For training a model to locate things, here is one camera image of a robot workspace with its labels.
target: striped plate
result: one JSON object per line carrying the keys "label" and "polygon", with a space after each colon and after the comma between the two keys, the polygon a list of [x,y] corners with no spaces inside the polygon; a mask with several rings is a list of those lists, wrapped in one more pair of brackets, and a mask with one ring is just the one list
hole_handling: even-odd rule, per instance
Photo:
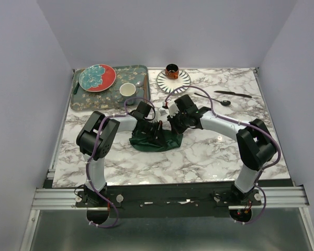
{"label": "striped plate", "polygon": [[169,79],[165,75],[165,70],[162,70],[157,76],[157,84],[166,93],[171,93],[175,88],[185,86],[175,91],[175,94],[179,94],[188,89],[186,86],[190,86],[190,77],[187,72],[179,70],[178,79]]}

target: black and orange mug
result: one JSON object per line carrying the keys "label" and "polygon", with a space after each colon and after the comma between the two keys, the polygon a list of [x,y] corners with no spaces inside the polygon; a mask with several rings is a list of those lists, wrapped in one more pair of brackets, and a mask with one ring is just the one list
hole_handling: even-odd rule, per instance
{"label": "black and orange mug", "polygon": [[169,64],[165,68],[165,75],[171,79],[177,79],[179,74],[179,68],[175,64]]}

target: mug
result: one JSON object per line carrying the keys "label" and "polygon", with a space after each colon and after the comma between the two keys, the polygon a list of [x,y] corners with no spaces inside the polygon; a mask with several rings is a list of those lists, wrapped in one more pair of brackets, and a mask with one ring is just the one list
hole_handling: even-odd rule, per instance
{"label": "mug", "polygon": [[175,64],[169,64],[165,68],[165,75],[171,79],[177,79],[179,74],[179,68]]}
{"label": "mug", "polygon": [[[120,89],[121,97],[124,99],[123,102],[128,98],[136,97],[136,86],[131,83],[124,83],[121,85]],[[131,106],[135,103],[135,99],[132,99],[127,102],[127,105]]]}

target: tray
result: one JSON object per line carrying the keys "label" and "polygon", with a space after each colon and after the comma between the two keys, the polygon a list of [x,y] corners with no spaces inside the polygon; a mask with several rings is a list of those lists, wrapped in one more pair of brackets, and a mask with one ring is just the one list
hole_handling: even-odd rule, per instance
{"label": "tray", "polygon": [[[150,85],[148,69],[144,65],[130,65],[113,67],[116,72],[116,80],[114,84],[107,90],[99,93],[91,93],[79,87],[76,94],[73,94],[74,89],[79,81],[80,74],[85,69],[79,69],[74,72],[72,80],[71,102],[70,107],[74,111],[91,111],[102,110],[110,108],[122,108],[123,102],[118,102],[121,97],[119,88],[124,83],[135,84],[138,81],[143,81],[147,76],[147,99],[150,100]],[[142,87],[136,88],[137,97],[143,97],[144,89]],[[136,106],[142,99],[137,99],[132,106]]]}

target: marble table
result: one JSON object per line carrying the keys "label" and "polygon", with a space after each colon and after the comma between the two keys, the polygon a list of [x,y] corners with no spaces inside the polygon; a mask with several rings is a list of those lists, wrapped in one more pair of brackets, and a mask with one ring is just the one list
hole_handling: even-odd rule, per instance
{"label": "marble table", "polygon": [[[186,70],[192,85],[203,88],[213,98],[230,100],[224,107],[214,102],[215,111],[238,120],[262,119],[270,133],[276,135],[268,116],[263,98],[251,69],[197,69]],[[156,84],[160,70],[149,70],[151,100],[157,108],[167,96]],[[249,94],[253,98],[242,98],[214,93],[215,90],[230,90]],[[209,100],[196,95],[194,88],[189,94],[200,108],[209,106]],[[101,112],[110,115],[123,114],[123,109]],[[65,127],[55,163],[54,188],[76,187],[85,182],[85,161],[75,144],[76,137],[91,115],[68,109]],[[163,128],[169,129],[167,115],[162,117]],[[188,129],[178,149],[160,153],[145,153],[135,150],[129,143],[130,132],[118,133],[110,152],[105,158],[105,177],[108,185],[165,184],[182,182],[231,181],[239,174],[242,161],[237,143],[216,132]],[[268,168],[261,179],[289,178],[284,158],[274,167]]]}

